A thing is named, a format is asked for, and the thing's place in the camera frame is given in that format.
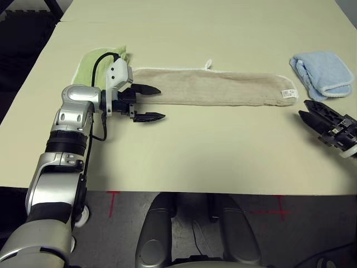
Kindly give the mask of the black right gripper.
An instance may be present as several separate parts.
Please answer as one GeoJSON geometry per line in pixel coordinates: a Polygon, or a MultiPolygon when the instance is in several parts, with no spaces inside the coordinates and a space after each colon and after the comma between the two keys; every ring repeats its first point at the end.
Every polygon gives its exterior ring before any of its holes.
{"type": "Polygon", "coordinates": [[[322,102],[305,100],[308,112],[298,111],[301,119],[321,135],[325,144],[347,151],[356,145],[356,120],[340,115],[322,102]]]}

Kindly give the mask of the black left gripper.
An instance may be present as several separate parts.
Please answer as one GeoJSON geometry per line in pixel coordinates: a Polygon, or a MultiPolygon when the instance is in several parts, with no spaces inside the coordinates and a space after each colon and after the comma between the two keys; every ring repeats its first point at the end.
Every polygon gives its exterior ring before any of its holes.
{"type": "Polygon", "coordinates": [[[156,87],[144,84],[131,84],[131,88],[127,88],[122,92],[117,92],[117,98],[112,100],[112,111],[129,116],[136,123],[153,122],[165,118],[165,114],[157,112],[146,112],[144,114],[136,113],[134,104],[136,103],[136,93],[141,95],[156,95],[161,94],[161,91],[156,87]]]}

